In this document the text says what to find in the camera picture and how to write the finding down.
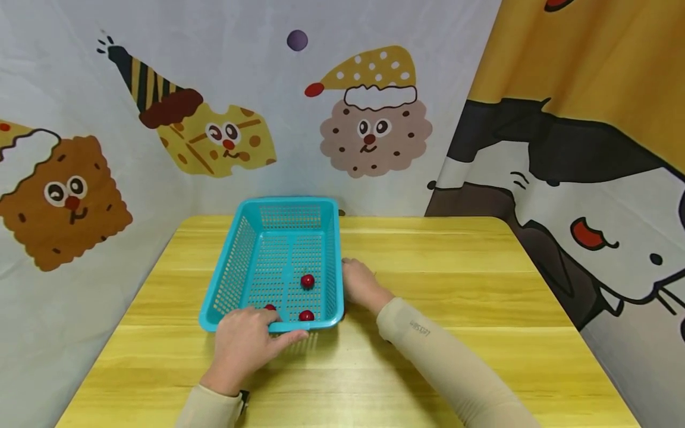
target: cheese cartoon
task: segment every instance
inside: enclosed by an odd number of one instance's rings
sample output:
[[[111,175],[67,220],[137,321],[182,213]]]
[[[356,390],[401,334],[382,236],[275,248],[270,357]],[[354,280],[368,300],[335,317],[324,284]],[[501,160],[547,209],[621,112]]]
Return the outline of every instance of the cheese cartoon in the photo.
[[[216,113],[192,88],[182,88],[131,56],[111,37],[99,53],[119,69],[136,102],[140,122],[154,129],[181,171],[227,177],[234,166],[257,169],[276,162],[265,119],[256,112],[230,105]]]

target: white backdrop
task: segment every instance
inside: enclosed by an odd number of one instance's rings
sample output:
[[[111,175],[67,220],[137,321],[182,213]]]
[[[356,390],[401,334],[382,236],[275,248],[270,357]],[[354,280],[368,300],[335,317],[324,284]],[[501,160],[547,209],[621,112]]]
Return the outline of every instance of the white backdrop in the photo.
[[[184,218],[274,194],[422,216],[499,0],[0,4],[0,414],[33,428]]]

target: cartoon eye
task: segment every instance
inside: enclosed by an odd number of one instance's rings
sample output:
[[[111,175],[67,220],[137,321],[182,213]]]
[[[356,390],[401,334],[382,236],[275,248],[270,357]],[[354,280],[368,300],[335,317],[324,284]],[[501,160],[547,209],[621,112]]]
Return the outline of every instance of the cartoon eye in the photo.
[[[652,253],[649,255],[649,261],[656,266],[661,266],[664,263],[664,258],[657,253]]]
[[[369,121],[366,119],[362,119],[359,122],[359,125],[357,125],[357,132],[359,133],[359,136],[362,138],[365,135],[367,135],[370,130],[371,130],[371,125],[369,124]]]
[[[384,137],[388,135],[390,130],[393,128],[393,124],[390,123],[388,119],[378,119],[376,121],[376,126],[373,127],[377,137]]]
[[[221,142],[223,140],[221,128],[216,123],[208,123],[205,126],[205,134],[214,141]]]
[[[43,188],[45,200],[53,207],[64,207],[67,193],[66,186],[58,181],[50,181]]]
[[[240,140],[240,131],[233,123],[226,122],[223,124],[222,128],[225,132],[224,135],[226,135],[226,138],[234,142],[238,142]]]
[[[79,199],[83,199],[86,196],[86,193],[88,193],[88,184],[86,184],[86,180],[78,175],[72,176],[66,182],[66,187],[72,195],[79,197]]]

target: yellow table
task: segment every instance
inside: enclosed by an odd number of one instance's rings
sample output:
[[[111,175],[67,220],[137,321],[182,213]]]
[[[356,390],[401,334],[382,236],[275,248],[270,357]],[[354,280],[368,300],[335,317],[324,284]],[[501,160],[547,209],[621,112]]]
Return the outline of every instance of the yellow table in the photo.
[[[212,358],[197,315],[231,219],[181,225],[58,428],[173,426]],[[342,217],[340,233],[344,256],[467,343],[544,427],[638,426],[505,223]],[[245,389],[240,426],[459,426],[358,307]]]

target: arm sleeve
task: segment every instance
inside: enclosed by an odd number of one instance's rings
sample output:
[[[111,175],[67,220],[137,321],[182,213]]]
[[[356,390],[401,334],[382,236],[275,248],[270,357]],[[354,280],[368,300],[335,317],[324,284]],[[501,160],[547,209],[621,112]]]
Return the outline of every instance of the arm sleeve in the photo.
[[[232,428],[241,409],[240,396],[223,396],[197,385],[190,391],[176,428]]]
[[[383,339],[414,364],[466,428],[540,426],[476,354],[404,300],[395,297],[376,322]]]

